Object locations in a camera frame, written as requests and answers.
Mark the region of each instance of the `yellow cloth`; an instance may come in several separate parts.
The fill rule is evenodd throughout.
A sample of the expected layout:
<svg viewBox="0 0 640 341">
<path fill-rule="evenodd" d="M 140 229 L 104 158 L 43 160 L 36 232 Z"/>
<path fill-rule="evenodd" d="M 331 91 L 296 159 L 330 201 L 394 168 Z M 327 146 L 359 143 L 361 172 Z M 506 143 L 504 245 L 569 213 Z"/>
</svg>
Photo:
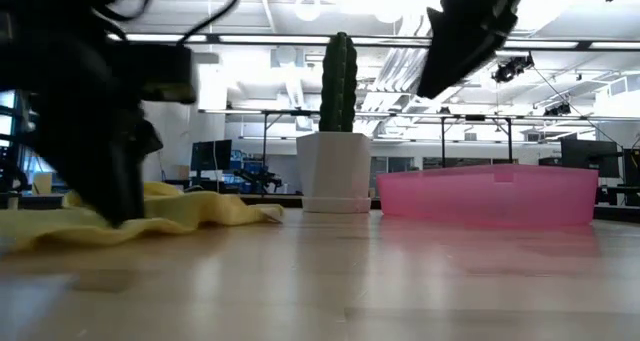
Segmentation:
<svg viewBox="0 0 640 341">
<path fill-rule="evenodd" d="M 247 206 L 237 196 L 207 191 L 183 194 L 159 182 L 146 183 L 144 193 L 146 218 L 126 221 L 119 229 L 111 228 L 85 207 L 75 192 L 65 195 L 60 210 L 2 210 L 0 244 L 9 251 L 19 251 L 32 248 L 46 236 L 76 244 L 114 245 L 147 231 L 185 234 L 201 223 L 236 226 L 277 222 L 284 213 L 278 205 Z"/>
</svg>

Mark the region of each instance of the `artificial cactus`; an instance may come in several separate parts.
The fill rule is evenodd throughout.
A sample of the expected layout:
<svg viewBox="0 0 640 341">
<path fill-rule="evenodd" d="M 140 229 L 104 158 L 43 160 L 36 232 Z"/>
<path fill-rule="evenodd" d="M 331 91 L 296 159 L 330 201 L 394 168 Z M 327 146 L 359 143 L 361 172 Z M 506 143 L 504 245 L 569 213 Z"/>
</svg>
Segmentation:
<svg viewBox="0 0 640 341">
<path fill-rule="evenodd" d="M 320 131 L 353 131 L 356 104 L 357 52 L 344 32 L 333 36 L 322 62 Z"/>
</svg>

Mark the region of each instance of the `table surface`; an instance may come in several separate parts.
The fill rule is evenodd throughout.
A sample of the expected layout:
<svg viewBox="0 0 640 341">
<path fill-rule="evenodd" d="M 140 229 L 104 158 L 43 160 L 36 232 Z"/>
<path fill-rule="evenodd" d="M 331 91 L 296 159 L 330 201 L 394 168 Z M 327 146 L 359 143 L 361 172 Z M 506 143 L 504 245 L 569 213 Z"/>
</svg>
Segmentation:
<svg viewBox="0 0 640 341">
<path fill-rule="evenodd" d="M 640 229 L 288 210 L 0 257 L 0 340 L 638 340 Z"/>
</svg>

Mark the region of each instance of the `computer monitor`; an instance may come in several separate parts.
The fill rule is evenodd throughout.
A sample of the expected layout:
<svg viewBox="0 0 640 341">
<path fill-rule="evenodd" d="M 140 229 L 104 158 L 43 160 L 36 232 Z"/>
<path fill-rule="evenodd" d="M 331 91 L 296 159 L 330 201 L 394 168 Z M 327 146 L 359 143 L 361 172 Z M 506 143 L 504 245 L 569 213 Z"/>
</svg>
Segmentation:
<svg viewBox="0 0 640 341">
<path fill-rule="evenodd" d="M 599 170 L 600 177 L 620 177 L 618 145 L 609 141 L 561 140 L 562 167 Z"/>
<path fill-rule="evenodd" d="M 191 149 L 191 170 L 216 171 L 231 168 L 231 140 L 195 142 Z"/>
</svg>

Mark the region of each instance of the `pink container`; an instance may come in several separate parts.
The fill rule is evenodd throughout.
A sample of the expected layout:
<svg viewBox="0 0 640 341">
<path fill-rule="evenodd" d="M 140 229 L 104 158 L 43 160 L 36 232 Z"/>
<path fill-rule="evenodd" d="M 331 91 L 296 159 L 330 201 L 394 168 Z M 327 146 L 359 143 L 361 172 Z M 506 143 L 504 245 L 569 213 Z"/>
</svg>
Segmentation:
<svg viewBox="0 0 640 341">
<path fill-rule="evenodd" d="M 385 215 L 496 226 L 584 225 L 598 172 L 550 166 L 470 166 L 378 175 Z"/>
</svg>

